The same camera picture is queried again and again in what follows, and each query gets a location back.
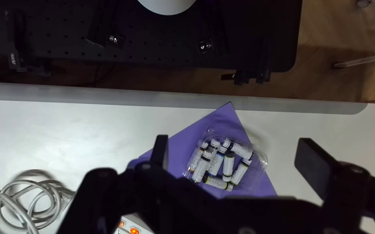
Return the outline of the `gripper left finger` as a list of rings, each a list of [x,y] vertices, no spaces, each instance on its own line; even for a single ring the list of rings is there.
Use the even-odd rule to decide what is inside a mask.
[[[118,174],[112,168],[89,171],[57,234],[113,234],[122,216],[138,213],[156,234],[217,234],[207,218],[215,199],[164,169],[168,136],[158,135],[150,160]]]

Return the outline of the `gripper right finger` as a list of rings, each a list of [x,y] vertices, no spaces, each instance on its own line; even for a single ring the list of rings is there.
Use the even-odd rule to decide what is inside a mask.
[[[365,168],[333,158],[310,138],[300,138],[294,165],[323,200],[313,230],[321,234],[366,234],[362,217],[375,222],[375,177]]]

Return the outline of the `white power strip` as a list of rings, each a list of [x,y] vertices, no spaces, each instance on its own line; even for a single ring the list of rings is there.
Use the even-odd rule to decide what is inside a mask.
[[[155,234],[136,213],[121,217],[113,234]]]

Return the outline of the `clear plastic tray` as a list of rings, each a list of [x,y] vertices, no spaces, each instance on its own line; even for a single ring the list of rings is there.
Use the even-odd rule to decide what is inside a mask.
[[[267,155],[236,130],[207,127],[186,163],[183,176],[216,197],[250,195],[265,173]]]

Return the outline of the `small white vial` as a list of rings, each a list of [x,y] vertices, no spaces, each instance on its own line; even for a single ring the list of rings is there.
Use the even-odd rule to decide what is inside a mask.
[[[233,172],[230,183],[234,186],[237,186],[241,179],[244,177],[247,172],[252,160],[241,160],[238,164],[238,167]]]
[[[212,177],[217,176],[220,166],[222,165],[223,160],[225,158],[226,151],[227,151],[227,148],[224,146],[220,146],[218,148],[213,160],[211,161],[207,169],[207,173],[209,176],[212,176]]]
[[[202,178],[213,159],[213,153],[210,150],[204,150],[202,156],[199,158],[196,169],[193,172],[191,180],[195,183],[200,183]]]
[[[189,161],[189,171],[193,172],[196,169],[196,166],[199,162],[200,157],[202,156],[204,150],[207,149],[209,143],[208,142],[202,142],[199,148],[195,149],[194,153],[192,154],[192,157]]]
[[[225,154],[224,161],[223,161],[223,180],[225,182],[231,181],[234,164],[235,164],[235,153],[233,151],[228,151]]]
[[[212,154],[216,154],[219,146],[220,146],[220,142],[217,139],[211,139],[211,141],[209,142],[209,145],[208,145],[208,150]]]
[[[252,161],[254,156],[253,148],[247,145],[242,145],[239,142],[235,142],[230,139],[225,139],[222,143],[224,148],[227,148],[228,151],[234,152],[236,155],[242,157],[244,160]]]
[[[225,182],[223,179],[208,175],[204,175],[204,177],[202,178],[202,182],[206,185],[210,185],[226,191],[232,191],[234,188],[234,186],[230,182]]]

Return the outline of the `purple paper sheet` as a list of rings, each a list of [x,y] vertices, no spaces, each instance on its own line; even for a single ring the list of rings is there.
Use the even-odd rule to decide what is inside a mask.
[[[181,130],[168,139],[168,165],[166,169],[176,178],[190,179],[188,172],[189,160],[200,143],[217,138],[220,141],[233,139],[242,145],[253,148],[255,155],[244,177],[232,191],[221,190],[204,183],[200,187],[217,198],[226,196],[273,197],[277,193],[270,181],[266,168],[267,155],[251,142],[251,136],[246,133],[244,126],[233,107],[227,104],[215,109],[195,123]]]

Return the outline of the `black clamp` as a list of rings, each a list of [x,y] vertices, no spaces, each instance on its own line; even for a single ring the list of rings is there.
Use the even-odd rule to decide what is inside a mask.
[[[233,80],[234,85],[249,84],[255,79],[257,84],[270,81],[272,72],[272,47],[269,37],[262,37],[251,49],[247,58],[248,70],[236,70],[235,73],[221,75],[222,81]]]
[[[212,38],[208,38],[197,42],[196,47],[199,54],[204,54],[214,50],[214,43]]]
[[[125,37],[118,31],[115,16],[106,12],[96,12],[91,20],[85,39],[92,44],[123,48]]]
[[[29,41],[26,14],[19,9],[5,11],[6,47],[9,68],[16,72],[32,72],[50,78],[48,61],[33,55]]]

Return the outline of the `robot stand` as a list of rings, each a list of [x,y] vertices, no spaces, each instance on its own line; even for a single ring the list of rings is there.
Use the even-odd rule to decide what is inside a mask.
[[[160,15],[138,0],[0,0],[0,55],[7,60],[5,11],[26,14],[37,58],[248,70],[247,58],[262,37],[271,39],[272,72],[296,61],[303,0],[196,0],[176,15]],[[123,48],[85,39],[96,12],[115,16]],[[196,44],[212,38],[214,50]]]

